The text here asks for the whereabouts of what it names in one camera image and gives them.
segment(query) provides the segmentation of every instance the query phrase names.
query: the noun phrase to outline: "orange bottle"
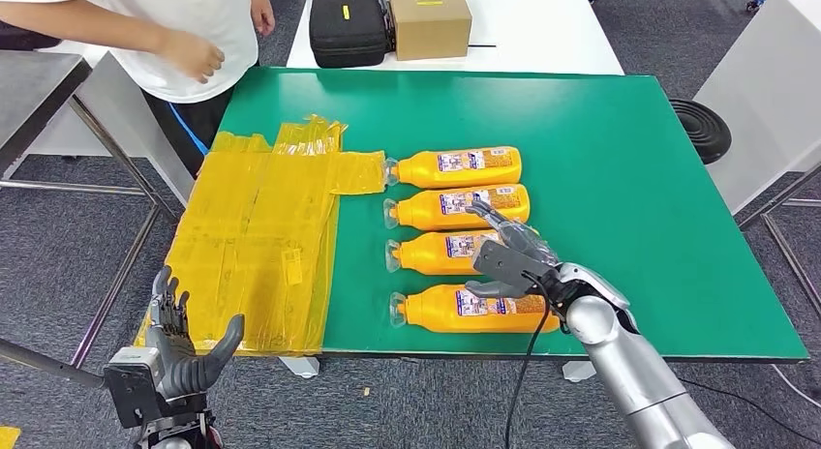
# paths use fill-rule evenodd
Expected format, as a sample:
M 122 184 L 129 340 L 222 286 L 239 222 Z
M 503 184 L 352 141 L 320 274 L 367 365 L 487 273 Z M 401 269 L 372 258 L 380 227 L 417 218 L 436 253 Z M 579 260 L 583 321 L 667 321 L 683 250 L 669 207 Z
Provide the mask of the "orange bottle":
M 382 207 L 385 225 L 409 225 L 425 231 L 487 228 L 484 219 L 466 211 L 474 199 L 484 200 L 510 220 L 524 223 L 531 214 L 531 201 L 524 186 L 477 186 L 423 191 L 400 202 L 386 199 Z
M 419 152 L 402 161 L 388 159 L 387 183 L 410 183 L 422 189 L 518 183 L 522 156 L 510 146 L 459 151 Z
M 544 298 L 480 299 L 464 284 L 439 284 L 410 296 L 393 293 L 390 321 L 393 326 L 419 325 L 436 333 L 532 333 L 545 310 Z M 548 314 L 541 329 L 559 328 L 559 318 Z
M 389 272 L 410 268 L 423 275 L 475 275 L 472 257 L 482 238 L 499 241 L 494 229 L 424 233 L 412 241 L 385 245 L 385 265 Z

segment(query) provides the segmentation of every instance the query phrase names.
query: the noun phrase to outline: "yellow plastic sheet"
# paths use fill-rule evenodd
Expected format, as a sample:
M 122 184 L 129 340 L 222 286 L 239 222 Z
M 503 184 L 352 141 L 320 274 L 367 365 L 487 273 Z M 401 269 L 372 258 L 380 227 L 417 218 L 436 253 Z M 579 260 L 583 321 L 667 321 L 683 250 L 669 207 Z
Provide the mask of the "yellow plastic sheet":
M 213 347 L 242 313 L 238 353 L 320 352 L 337 195 L 384 189 L 384 153 L 341 152 L 344 129 L 313 116 L 283 124 L 273 147 L 260 135 L 217 135 L 166 260 L 180 292 L 191 293 L 198 351 Z

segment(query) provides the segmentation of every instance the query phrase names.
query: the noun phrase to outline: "metal table leg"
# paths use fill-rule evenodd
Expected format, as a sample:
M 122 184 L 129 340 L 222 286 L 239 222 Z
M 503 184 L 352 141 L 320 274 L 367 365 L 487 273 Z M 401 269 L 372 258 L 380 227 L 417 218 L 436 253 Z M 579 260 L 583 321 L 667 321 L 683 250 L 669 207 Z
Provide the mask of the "metal table leg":
M 761 217 L 764 225 L 773 236 L 773 239 L 775 239 L 775 243 L 778 244 L 778 248 L 781 250 L 784 258 L 786 258 L 787 263 L 790 265 L 790 268 L 796 278 L 798 278 L 807 299 L 809 299 L 809 303 L 812 304 L 812 308 L 815 309 L 815 312 L 819 315 L 819 317 L 821 317 L 821 295 L 819 295 L 818 290 L 815 288 L 815 285 L 806 273 L 804 266 L 798 260 L 792 248 L 787 243 L 787 240 L 784 238 L 784 235 L 781 233 L 781 230 L 775 223 L 775 220 L 770 216 L 775 209 L 782 205 L 785 207 L 821 207 L 821 200 L 793 197 L 809 182 L 809 180 L 817 176 L 819 173 L 821 173 L 821 164 L 818 164 L 809 171 L 805 172 L 801 178 L 792 182 L 790 186 L 786 187 L 783 191 L 775 195 L 775 197 L 768 200 L 767 203 L 756 209 L 755 212 L 739 224 L 739 229 L 741 231 L 747 230 L 749 226 L 755 222 L 755 219 Z
M 137 182 L 139 188 L 145 193 L 145 195 L 148 196 L 149 199 L 151 199 L 151 202 L 155 205 L 159 205 L 160 209 L 170 218 L 175 221 L 178 220 L 176 214 L 171 211 L 168 204 L 166 204 L 154 187 L 151 186 L 151 183 L 149 183 L 142 173 L 140 173 L 131 158 L 129 158 L 117 142 L 114 141 L 114 138 L 111 137 L 108 130 L 106 130 L 100 121 L 97 120 L 97 117 L 91 113 L 83 101 L 77 95 L 72 95 L 72 98 L 69 99 L 69 105 L 72 107 L 72 110 L 77 114 L 80 120 L 82 120 L 82 123 L 84 123 L 85 126 L 91 130 L 91 133 L 93 133 L 94 136 L 96 136 L 97 139 L 103 144 L 108 153 L 111 154 L 111 157 L 126 168 L 132 178 L 134 178 Z
M 103 328 L 103 323 L 106 321 L 106 317 L 111 311 L 111 307 L 114 305 L 114 300 L 122 290 L 123 284 L 125 284 L 129 272 L 131 272 L 131 268 L 137 259 L 137 255 L 139 254 L 140 249 L 142 249 L 142 246 L 145 244 L 145 239 L 148 237 L 149 231 L 151 231 L 151 227 L 157 221 L 157 216 L 160 212 L 163 212 L 174 222 L 177 222 L 178 218 L 176 214 L 171 211 L 166 202 L 160 197 L 154 187 L 151 186 L 145 176 L 143 176 L 139 169 L 134 165 L 131 158 L 126 155 L 114 138 L 111 137 L 108 130 L 106 130 L 100 121 L 97 120 L 97 117 L 91 113 L 83 101 L 77 95 L 72 95 L 69 99 L 69 105 L 72 107 L 77 116 L 83 121 L 83 123 L 85 123 L 88 129 L 91 130 L 94 136 L 96 136 L 97 139 L 103 144 L 108 153 L 111 154 L 111 157 L 126 168 L 129 174 L 137 182 L 137 185 L 142 190 L 142 193 L 151 199 L 151 211 L 145 218 L 142 227 L 137 233 L 137 238 L 126 253 L 126 257 L 120 264 L 116 275 L 114 275 L 114 281 L 112 282 L 111 287 L 108 289 L 106 296 L 103 298 L 100 308 L 91 319 L 91 323 L 89 323 L 88 328 L 83 335 L 82 341 L 80 341 L 74 357 L 72 357 L 71 365 L 73 367 L 80 368 L 85 362 L 86 357 L 88 357 L 88 352 L 91 350 L 91 345 L 100 334 L 100 330 Z
M 795 193 L 803 187 L 807 181 L 811 180 L 815 175 L 821 173 L 821 164 L 816 165 L 809 171 L 807 171 L 801 178 L 797 179 L 796 181 L 792 182 L 790 186 L 784 188 L 783 191 L 775 195 L 772 199 L 768 200 L 766 204 L 762 205 L 755 212 L 753 212 L 749 217 L 745 218 L 740 224 L 739 228 L 744 231 L 749 228 L 750 225 L 755 221 L 755 219 L 760 216 L 761 214 L 770 212 L 782 202 L 786 201 Z
M 769 214 L 762 215 L 761 219 L 764 221 L 764 225 L 767 226 L 767 230 L 773 235 L 773 239 L 775 239 L 775 243 L 778 244 L 778 248 L 781 249 L 781 253 L 784 254 L 784 257 L 787 259 L 787 263 L 790 264 L 790 268 L 804 289 L 809 303 L 812 304 L 815 312 L 821 317 L 821 297 L 819 297 L 818 290 L 815 289 L 815 285 L 812 284 L 812 281 L 809 279 L 809 275 L 806 274 L 804 266 L 796 257 L 793 249 L 787 243 L 787 240 L 784 239 L 784 235 L 781 234 L 781 230 L 778 228 L 778 225 L 775 224 L 775 220 L 773 220 Z
M 71 364 L 66 364 L 58 360 L 47 357 L 39 352 L 35 352 L 23 346 L 9 343 L 8 341 L 0 339 L 0 356 L 9 357 L 12 360 L 29 365 L 31 367 L 45 370 L 52 374 L 65 377 L 67 379 L 76 381 L 80 384 L 100 388 L 104 386 L 103 378 L 95 374 L 90 374 L 81 370 L 91 346 L 100 334 L 103 328 L 103 323 L 106 321 L 108 313 L 117 298 L 117 295 L 123 288 L 123 285 L 128 278 L 128 275 L 134 266 L 137 255 L 151 231 L 151 227 L 157 221 L 157 217 L 163 213 L 166 214 L 172 222 L 177 223 L 179 217 L 168 207 L 167 203 L 162 199 L 159 193 L 148 182 L 145 176 L 134 165 L 131 158 L 120 148 L 117 142 L 111 137 L 111 134 L 100 123 L 97 117 L 86 107 L 83 101 L 76 95 L 72 95 L 69 99 L 69 105 L 76 115 L 83 121 L 89 130 L 97 137 L 103 144 L 111 157 L 118 163 L 123 165 L 129 174 L 137 182 L 137 188 L 124 188 L 116 186 L 98 186 L 98 185 L 79 185 L 70 183 L 49 183 L 38 181 L 17 181 L 17 180 L 0 180 L 0 188 L 22 188 L 32 190 L 51 190 L 62 192 L 75 193 L 93 193 L 106 195 L 145 195 L 151 201 L 150 211 L 142 223 L 137 237 L 132 243 L 131 248 L 125 255 L 122 263 L 114 275 L 114 280 L 111 283 L 108 292 L 103 297 L 102 303 L 97 312 L 88 325 L 82 341 L 72 358 Z
M 157 221 L 158 215 L 160 215 L 159 207 L 152 205 L 151 212 L 148 213 L 148 217 L 145 218 L 145 221 L 142 223 L 142 227 L 137 233 L 137 238 L 134 240 L 131 248 L 126 253 L 126 258 L 120 264 L 117 274 L 114 275 L 114 281 L 111 283 L 111 287 L 108 289 L 106 296 L 103 298 L 103 303 L 100 304 L 100 307 L 91 319 L 91 323 L 88 324 L 88 329 L 85 331 L 85 335 L 83 335 L 82 341 L 80 341 L 74 357 L 72 357 L 72 367 L 77 367 L 79 369 L 82 367 L 83 362 L 85 362 L 86 357 L 88 357 L 88 352 L 91 350 L 91 345 L 100 334 L 100 330 L 103 328 L 103 322 L 106 321 L 108 313 L 111 312 L 111 307 L 114 305 L 114 300 L 117 298 L 120 290 L 122 290 L 123 284 L 125 284 L 129 272 L 131 272 L 131 268 L 134 266 L 135 260 L 137 260 L 137 255 L 142 249 L 142 246 L 145 244 L 145 239 L 148 238 L 148 233 L 151 231 L 151 227 Z

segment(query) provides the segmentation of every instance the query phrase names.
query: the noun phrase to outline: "green tabletop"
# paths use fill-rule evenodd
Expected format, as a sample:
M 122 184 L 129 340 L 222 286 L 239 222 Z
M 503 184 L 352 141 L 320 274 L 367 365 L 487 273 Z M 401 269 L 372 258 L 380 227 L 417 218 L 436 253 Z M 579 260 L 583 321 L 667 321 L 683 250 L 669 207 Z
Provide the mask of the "green tabletop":
M 587 265 L 630 300 L 639 328 L 669 358 L 807 358 L 784 309 L 651 76 L 509 75 L 251 69 L 222 129 L 273 140 L 282 122 L 316 113 L 349 124 L 344 148 L 423 150 L 512 145 L 522 152 L 529 223 L 563 260 Z M 388 273 L 382 201 L 417 192 L 343 196 L 323 341 L 326 352 L 524 352 L 529 335 L 392 328 L 391 292 L 464 277 Z M 584 353 L 542 335 L 534 353 Z

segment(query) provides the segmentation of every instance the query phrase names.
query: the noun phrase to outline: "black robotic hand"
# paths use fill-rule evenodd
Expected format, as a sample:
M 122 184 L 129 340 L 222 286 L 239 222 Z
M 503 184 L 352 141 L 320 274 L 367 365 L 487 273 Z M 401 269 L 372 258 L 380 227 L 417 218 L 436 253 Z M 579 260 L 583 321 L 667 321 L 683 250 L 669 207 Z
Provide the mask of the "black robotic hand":
M 171 268 L 163 267 L 154 287 L 150 306 L 151 326 L 146 332 L 146 345 L 160 351 L 165 375 L 158 391 L 166 400 L 205 392 L 219 378 L 245 333 L 245 316 L 235 315 L 226 334 L 207 355 L 197 356 L 188 335 L 186 302 L 183 291 L 174 302 L 179 282 L 171 277 Z

